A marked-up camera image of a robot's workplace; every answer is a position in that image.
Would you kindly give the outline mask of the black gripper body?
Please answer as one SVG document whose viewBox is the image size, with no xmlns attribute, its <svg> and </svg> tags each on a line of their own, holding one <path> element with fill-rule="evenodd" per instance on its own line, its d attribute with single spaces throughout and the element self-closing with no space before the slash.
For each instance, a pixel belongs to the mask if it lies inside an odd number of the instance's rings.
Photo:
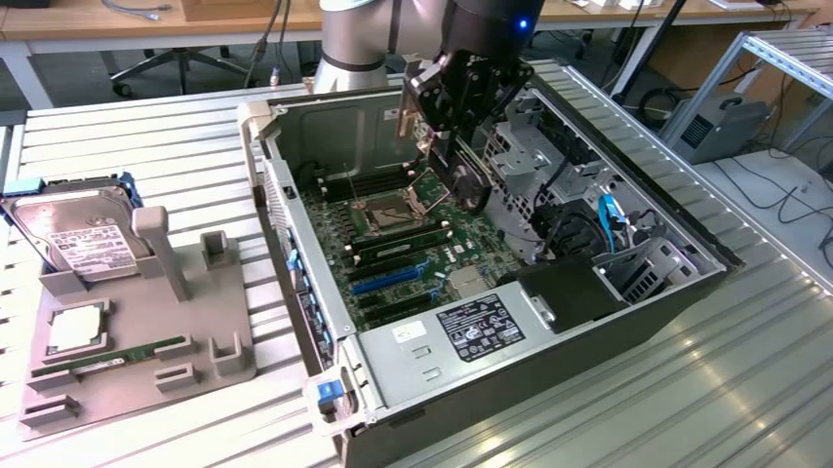
<svg viewBox="0 0 833 468">
<path fill-rule="evenodd" d="M 441 19 L 440 54 L 460 51 L 509 62 L 528 43 L 543 0 L 453 0 Z"/>
</svg>

